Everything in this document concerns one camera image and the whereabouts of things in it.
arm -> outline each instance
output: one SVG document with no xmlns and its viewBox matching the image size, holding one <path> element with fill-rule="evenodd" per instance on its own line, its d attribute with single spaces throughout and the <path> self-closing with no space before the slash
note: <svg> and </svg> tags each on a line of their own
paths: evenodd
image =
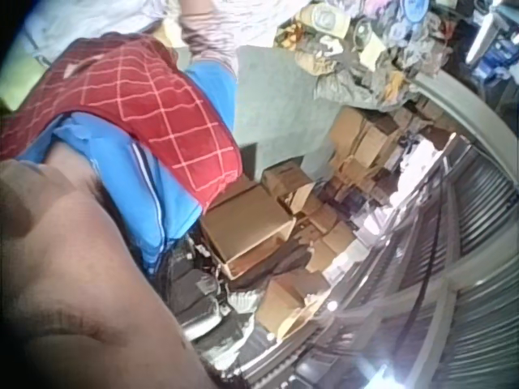
<svg viewBox="0 0 519 389">
<path fill-rule="evenodd" d="M 238 73 L 236 44 L 225 15 L 212 0 L 179 0 L 182 38 L 189 46 L 192 61 L 218 62 L 234 77 Z"/>
</svg>

packaging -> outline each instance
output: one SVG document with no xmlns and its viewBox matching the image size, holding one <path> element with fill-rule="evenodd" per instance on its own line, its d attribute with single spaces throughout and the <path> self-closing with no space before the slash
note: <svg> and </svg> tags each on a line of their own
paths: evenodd
<svg viewBox="0 0 519 389">
<path fill-rule="evenodd" d="M 354 157 L 349 156 L 339 166 L 339 169 L 335 171 L 335 174 L 345 183 L 346 185 L 360 182 L 365 177 L 372 175 L 372 171 L 361 165 L 360 162 Z"/>
<path fill-rule="evenodd" d="M 317 311 L 316 302 L 329 293 L 329 284 L 320 273 L 296 271 L 274 277 L 256 311 L 256 320 L 282 340 L 301 327 Z"/>
<path fill-rule="evenodd" d="M 302 213 L 309 216 L 312 213 L 316 212 L 323 206 L 323 202 L 319 199 L 317 199 L 317 196 L 315 194 L 310 193 L 308 195 L 307 201 L 305 202 L 305 205 L 302 207 Z"/>
<path fill-rule="evenodd" d="M 362 138 L 354 157 L 365 168 L 375 165 L 384 166 L 397 147 L 397 140 L 401 137 L 399 130 L 386 135 L 379 128 L 371 127 Z"/>
<path fill-rule="evenodd" d="M 329 138 L 339 156 L 348 156 L 354 151 L 355 142 L 360 135 L 366 119 L 361 111 L 345 107 L 335 118 Z"/>
<path fill-rule="evenodd" d="M 296 224 L 294 231 L 294 239 L 303 245 L 311 244 L 323 236 L 309 220 Z"/>
<path fill-rule="evenodd" d="M 366 194 L 370 194 L 373 188 L 375 187 L 376 182 L 372 180 L 371 178 L 364 178 L 362 181 L 360 181 L 356 187 L 359 188 L 362 192 Z"/>
<path fill-rule="evenodd" d="M 400 107 L 396 111 L 392 111 L 390 114 L 392 119 L 402 130 L 407 130 L 407 127 L 409 127 L 409 124 L 413 119 L 413 113 L 405 107 Z"/>
<path fill-rule="evenodd" d="M 392 154 L 387 158 L 387 160 L 384 163 L 384 168 L 393 171 L 398 163 L 400 162 L 401 158 L 404 155 L 404 148 L 402 146 L 399 146 L 398 144 L 395 145 L 394 149 L 392 150 Z"/>
<path fill-rule="evenodd" d="M 337 253 L 333 251 L 323 239 L 318 239 L 313 245 L 314 254 L 307 264 L 308 271 L 325 271 L 336 258 Z"/>
<path fill-rule="evenodd" d="M 242 174 L 238 177 L 238 180 L 230 183 L 223 193 L 220 193 L 211 203 L 209 209 L 218 207 L 220 204 L 225 203 L 227 200 L 238 196 L 239 194 L 249 190 L 250 188 L 258 185 L 257 183 L 249 180 L 246 175 Z"/>
<path fill-rule="evenodd" d="M 217 257 L 230 264 L 270 237 L 286 241 L 295 219 L 262 186 L 256 186 L 211 209 L 201 223 Z"/>
<path fill-rule="evenodd" d="M 354 232 L 345 222 L 340 221 L 333 229 L 323 236 L 323 243 L 326 244 L 337 255 L 343 253 L 350 244 L 356 239 Z"/>
<path fill-rule="evenodd" d="M 438 120 L 444 114 L 444 111 L 436 103 L 433 103 L 425 96 L 420 96 L 415 107 L 423 116 L 432 121 Z"/>
<path fill-rule="evenodd" d="M 268 193 L 282 201 L 293 215 L 302 210 L 315 185 L 292 161 L 265 170 L 261 183 Z"/>
<path fill-rule="evenodd" d="M 335 209 L 328 204 L 323 204 L 316 212 L 308 216 L 310 222 L 321 232 L 328 233 L 337 222 Z"/>
</svg>

red plaid shirt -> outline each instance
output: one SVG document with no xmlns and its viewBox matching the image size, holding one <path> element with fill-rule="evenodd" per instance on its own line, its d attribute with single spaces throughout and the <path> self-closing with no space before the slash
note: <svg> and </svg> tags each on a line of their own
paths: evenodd
<svg viewBox="0 0 519 389">
<path fill-rule="evenodd" d="M 231 133 L 151 36 L 72 43 L 2 126 L 0 160 L 23 152 L 58 115 L 92 113 L 150 149 L 206 210 L 242 172 Z"/>
</svg>

person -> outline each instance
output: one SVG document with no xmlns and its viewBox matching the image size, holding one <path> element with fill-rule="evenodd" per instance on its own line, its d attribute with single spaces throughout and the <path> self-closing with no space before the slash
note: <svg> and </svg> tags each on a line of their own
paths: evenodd
<svg viewBox="0 0 519 389">
<path fill-rule="evenodd" d="M 2 123 L 2 324 L 51 387 L 247 386 L 145 276 L 241 173 L 233 37 L 210 0 L 180 4 L 185 73 L 150 36 L 78 40 Z"/>
</svg>

concrete floor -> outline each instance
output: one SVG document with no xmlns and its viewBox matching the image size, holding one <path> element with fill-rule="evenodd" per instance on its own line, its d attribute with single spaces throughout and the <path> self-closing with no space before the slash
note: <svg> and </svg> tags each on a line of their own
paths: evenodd
<svg viewBox="0 0 519 389">
<path fill-rule="evenodd" d="M 178 52 L 180 66 L 185 66 L 189 54 L 186 49 Z M 238 56 L 234 136 L 240 147 L 255 144 L 255 177 L 297 156 L 305 156 L 302 168 L 313 179 L 326 177 L 332 155 L 326 134 L 340 105 L 313 100 L 315 77 L 296 65 L 291 52 L 246 46 Z"/>
</svg>

